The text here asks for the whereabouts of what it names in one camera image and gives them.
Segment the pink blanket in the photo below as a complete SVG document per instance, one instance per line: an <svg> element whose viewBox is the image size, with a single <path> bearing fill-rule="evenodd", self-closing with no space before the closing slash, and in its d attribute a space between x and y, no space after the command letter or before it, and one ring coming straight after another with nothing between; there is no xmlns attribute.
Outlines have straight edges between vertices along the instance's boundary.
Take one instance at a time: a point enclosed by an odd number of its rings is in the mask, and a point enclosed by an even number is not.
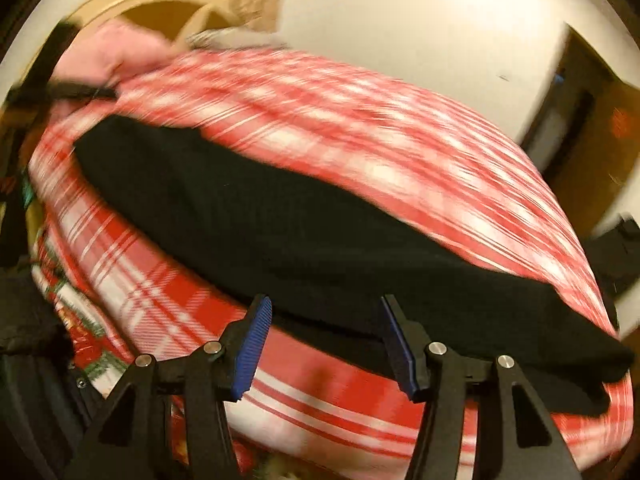
<svg viewBox="0 0 640 480"><path fill-rule="evenodd" d="M53 71L55 80L106 86L169 64L177 55L159 32L112 18L84 28Z"/></svg>

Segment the red plaid bed cover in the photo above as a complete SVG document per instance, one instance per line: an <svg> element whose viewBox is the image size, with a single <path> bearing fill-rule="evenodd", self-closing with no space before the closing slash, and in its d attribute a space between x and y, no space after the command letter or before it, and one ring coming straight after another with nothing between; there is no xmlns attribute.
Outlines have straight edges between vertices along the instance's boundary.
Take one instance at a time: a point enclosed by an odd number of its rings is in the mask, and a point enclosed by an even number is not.
<svg viewBox="0 0 640 480"><path fill-rule="evenodd" d="M469 108L403 81L292 50L203 52L130 79L117 102L52 120L29 164L70 280L143 352L190 353L241 314L93 192L73 142L107 115L201 127L209 141L358 194L472 263L547 281L614 335L587 259L519 146ZM234 431L352 479L402 479L421 418L395 382L270 330ZM629 375L599 417L553 415L580 469L634 428Z"/></svg>

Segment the grey striped pillow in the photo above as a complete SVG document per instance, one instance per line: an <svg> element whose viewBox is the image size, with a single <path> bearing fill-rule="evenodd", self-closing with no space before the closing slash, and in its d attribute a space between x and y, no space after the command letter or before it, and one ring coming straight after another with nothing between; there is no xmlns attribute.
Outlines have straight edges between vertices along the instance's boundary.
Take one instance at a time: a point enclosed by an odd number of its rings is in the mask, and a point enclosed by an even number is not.
<svg viewBox="0 0 640 480"><path fill-rule="evenodd" d="M245 27L207 29L186 38L191 49L247 50L286 49L288 44L273 32L258 32Z"/></svg>

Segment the floral bed sheet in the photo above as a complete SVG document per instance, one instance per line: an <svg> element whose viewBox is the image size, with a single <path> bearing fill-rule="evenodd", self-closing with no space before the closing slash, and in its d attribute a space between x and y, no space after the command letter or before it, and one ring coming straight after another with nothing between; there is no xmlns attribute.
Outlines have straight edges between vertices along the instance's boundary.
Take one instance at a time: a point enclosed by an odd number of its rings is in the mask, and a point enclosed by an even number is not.
<svg viewBox="0 0 640 480"><path fill-rule="evenodd" d="M106 398L131 363L132 353L112 322L67 270L55 241L41 228L32 245L32 277L72 338L72 363Z"/></svg>

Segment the brown wooden door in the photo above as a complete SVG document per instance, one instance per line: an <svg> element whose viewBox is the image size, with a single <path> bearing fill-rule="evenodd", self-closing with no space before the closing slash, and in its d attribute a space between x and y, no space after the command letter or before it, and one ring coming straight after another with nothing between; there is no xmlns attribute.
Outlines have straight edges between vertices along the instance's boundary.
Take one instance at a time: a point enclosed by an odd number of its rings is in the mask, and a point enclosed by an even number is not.
<svg viewBox="0 0 640 480"><path fill-rule="evenodd" d="M607 84L585 109L559 160L544 172L576 234L588 236L615 202L639 158L639 89Z"/></svg>

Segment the black pants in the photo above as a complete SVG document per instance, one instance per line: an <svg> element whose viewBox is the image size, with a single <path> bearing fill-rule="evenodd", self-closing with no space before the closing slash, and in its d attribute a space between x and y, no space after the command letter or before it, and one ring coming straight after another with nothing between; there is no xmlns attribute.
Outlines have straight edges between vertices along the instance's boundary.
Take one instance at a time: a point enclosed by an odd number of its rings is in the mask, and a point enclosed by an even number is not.
<svg viewBox="0 0 640 480"><path fill-rule="evenodd" d="M107 116L74 143L84 178L171 258L236 301L268 296L281 330L393 376L382 299L462 356L506 354L555 413L598 416L634 355L549 284L476 266L328 182L192 128Z"/></svg>

